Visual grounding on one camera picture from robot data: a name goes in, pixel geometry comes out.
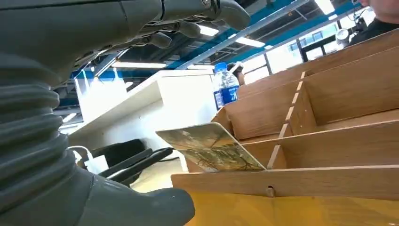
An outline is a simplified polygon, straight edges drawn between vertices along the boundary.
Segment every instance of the ceiling light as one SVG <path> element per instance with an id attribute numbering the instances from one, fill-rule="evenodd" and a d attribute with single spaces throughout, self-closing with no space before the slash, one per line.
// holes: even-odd
<path id="1" fill-rule="evenodd" d="M 207 36 L 215 36 L 217 33 L 219 33 L 219 30 L 210 28 L 210 27 L 205 27 L 202 25 L 199 25 L 201 28 L 201 34 L 207 35 Z"/>
<path id="2" fill-rule="evenodd" d="M 332 15 L 332 16 L 329 16 L 328 17 L 328 20 L 334 20 L 335 18 L 337 18 L 338 17 L 338 15 L 337 14 L 334 14 L 334 15 Z"/>
<path id="3" fill-rule="evenodd" d="M 127 68 L 164 68 L 166 64 L 157 63 L 130 63 L 130 62 L 115 62 L 112 67 L 127 67 Z"/>
<path id="4" fill-rule="evenodd" d="M 76 115 L 77 115 L 76 113 L 72 113 L 72 114 L 66 116 L 66 117 L 63 119 L 63 123 L 69 122 L 69 121 L 70 121 L 71 119 L 73 119 Z"/>
<path id="5" fill-rule="evenodd" d="M 133 84 L 134 84 L 134 83 L 133 83 L 132 81 L 128 81 L 128 82 L 125 83 L 125 87 L 126 87 L 126 88 L 129 88 L 129 87 L 131 87 Z"/>
<path id="6" fill-rule="evenodd" d="M 235 36 L 236 36 L 236 34 L 232 34 L 232 35 L 230 35 L 229 39 L 231 39 L 231 38 L 233 38 Z M 258 47 L 258 48 L 264 46 L 263 42 L 252 40 L 252 39 L 248 39 L 248 38 L 244 38 L 244 37 L 238 38 L 236 40 L 236 42 L 244 44 L 244 45 L 248 45 L 248 46 Z"/>
<path id="7" fill-rule="evenodd" d="M 323 11 L 325 15 L 328 15 L 335 11 L 335 8 L 330 0 L 314 0 L 319 8 Z"/>
<path id="8" fill-rule="evenodd" d="M 187 69 L 214 69 L 213 65 L 190 65 Z"/>

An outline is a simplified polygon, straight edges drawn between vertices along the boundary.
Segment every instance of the wooden divider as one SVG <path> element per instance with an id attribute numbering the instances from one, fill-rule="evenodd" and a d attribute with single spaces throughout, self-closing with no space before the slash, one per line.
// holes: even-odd
<path id="1" fill-rule="evenodd" d="M 212 119 L 212 122 L 218 122 L 221 124 L 230 134 L 234 136 L 233 126 L 231 124 L 231 120 L 229 115 L 227 114 L 226 108 L 222 107 L 217 113 L 216 116 Z"/>
<path id="2" fill-rule="evenodd" d="M 309 95 L 306 91 L 305 85 L 303 84 L 305 77 L 306 72 L 303 72 L 296 89 L 297 92 L 294 94 L 291 107 L 286 116 L 286 123 L 291 128 L 291 135 L 311 133 L 315 132 L 317 129 Z"/>
<path id="3" fill-rule="evenodd" d="M 399 200 L 399 166 L 276 169 L 172 175 L 173 187 L 189 192 L 267 195 L 276 197 L 344 196 Z"/>
<path id="4" fill-rule="evenodd" d="M 238 90 L 238 95 L 239 98 L 245 98 L 298 80 L 302 72 L 306 71 L 308 75 L 316 74 L 397 46 L 399 46 L 399 29 L 242 86 Z"/>
<path id="5" fill-rule="evenodd" d="M 227 104 L 235 137 L 242 140 L 279 134 L 297 85 L 291 82 Z"/>
<path id="6" fill-rule="evenodd" d="M 399 164 L 398 132 L 395 120 L 279 139 L 268 169 Z"/>
<path id="7" fill-rule="evenodd" d="M 319 125 L 399 108 L 399 47 L 304 79 Z"/>

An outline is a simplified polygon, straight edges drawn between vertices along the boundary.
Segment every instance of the robotic hand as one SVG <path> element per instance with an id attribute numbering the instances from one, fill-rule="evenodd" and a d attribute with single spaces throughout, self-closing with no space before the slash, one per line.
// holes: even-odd
<path id="1" fill-rule="evenodd" d="M 179 226 L 192 218 L 185 191 L 139 194 L 78 168 L 50 87 L 101 54 L 165 47 L 162 32 L 195 37 L 202 20 L 239 30 L 250 17 L 234 0 L 0 1 L 0 225 Z"/>

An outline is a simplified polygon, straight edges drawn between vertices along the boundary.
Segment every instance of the window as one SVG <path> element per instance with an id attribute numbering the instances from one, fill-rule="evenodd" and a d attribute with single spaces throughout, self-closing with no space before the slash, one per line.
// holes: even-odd
<path id="1" fill-rule="evenodd" d="M 356 23 L 353 21 L 353 13 L 340 19 L 339 22 L 341 23 L 341 27 L 343 29 L 351 29 L 356 26 Z"/>
<path id="2" fill-rule="evenodd" d="M 244 69 L 243 69 L 243 73 L 247 73 L 249 71 L 252 71 L 253 69 L 262 67 L 263 65 L 266 64 L 266 59 L 264 58 L 264 55 L 259 55 L 256 56 L 250 60 L 247 60 L 245 62 L 243 62 L 244 64 Z"/>
<path id="3" fill-rule="evenodd" d="M 306 40 L 305 39 L 301 39 L 299 42 L 301 43 L 302 47 L 306 46 Z"/>
<path id="4" fill-rule="evenodd" d="M 294 52 L 297 49 L 298 49 L 298 44 L 297 43 L 294 43 L 294 44 L 291 44 L 291 45 L 288 46 L 288 50 L 291 51 L 291 52 Z"/>
<path id="5" fill-rule="evenodd" d="M 321 47 L 318 47 L 318 48 L 312 49 L 309 52 L 306 52 L 306 55 L 308 56 L 309 60 L 314 60 L 314 59 L 317 59 L 317 58 L 323 56 L 323 51 L 321 50 Z"/>
<path id="6" fill-rule="evenodd" d="M 293 45 L 295 45 L 296 48 L 294 51 L 291 51 Z M 269 59 L 271 71 L 277 73 L 294 65 L 303 63 L 297 47 L 296 40 L 293 40 L 267 52 L 266 55 Z"/>
<path id="7" fill-rule="evenodd" d="M 335 35 L 337 31 L 338 25 L 336 22 L 334 22 L 300 37 L 299 40 L 301 42 L 301 46 L 306 47 L 324 38 Z"/>
<path id="8" fill-rule="evenodd" d="M 245 84 L 250 84 L 267 76 L 269 76 L 269 70 L 267 69 L 267 66 L 261 67 L 253 72 L 245 74 Z"/>
<path id="9" fill-rule="evenodd" d="M 323 29 L 322 32 L 322 36 L 323 37 L 330 37 L 336 34 L 336 32 L 338 31 L 338 26 L 336 25 L 336 23 L 333 23 L 327 27 L 325 27 L 325 29 Z"/>
<path id="10" fill-rule="evenodd" d="M 324 50 L 326 51 L 326 54 L 329 54 L 339 50 L 339 46 L 337 45 L 336 41 L 333 41 L 324 45 Z"/>
<path id="11" fill-rule="evenodd" d="M 323 39 L 323 33 L 321 31 L 314 33 L 312 36 L 315 41 L 320 41 Z"/>

